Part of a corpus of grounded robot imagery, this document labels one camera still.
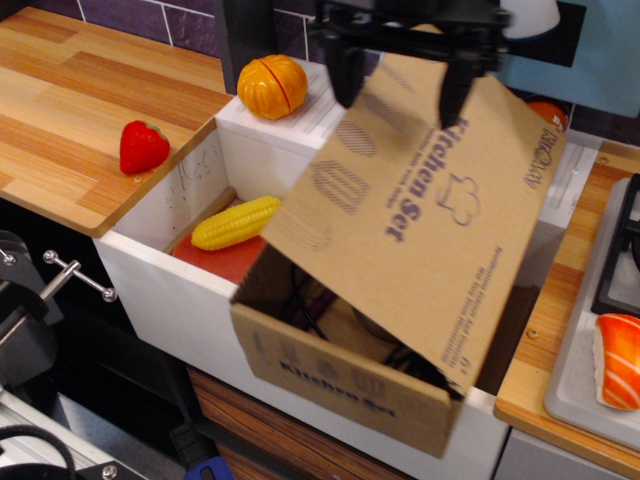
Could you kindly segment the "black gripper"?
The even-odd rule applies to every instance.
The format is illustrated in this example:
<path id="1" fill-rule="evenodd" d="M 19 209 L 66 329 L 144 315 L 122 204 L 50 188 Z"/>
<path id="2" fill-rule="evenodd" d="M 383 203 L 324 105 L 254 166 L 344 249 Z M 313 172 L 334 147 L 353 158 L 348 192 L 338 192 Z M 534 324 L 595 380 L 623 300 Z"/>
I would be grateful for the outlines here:
<path id="1" fill-rule="evenodd" d="M 438 112 L 448 129 L 474 80 L 499 63 L 511 23 L 498 1 L 317 1 L 310 29 L 325 42 L 334 97 L 346 109 L 364 81 L 362 49 L 447 62 Z"/>

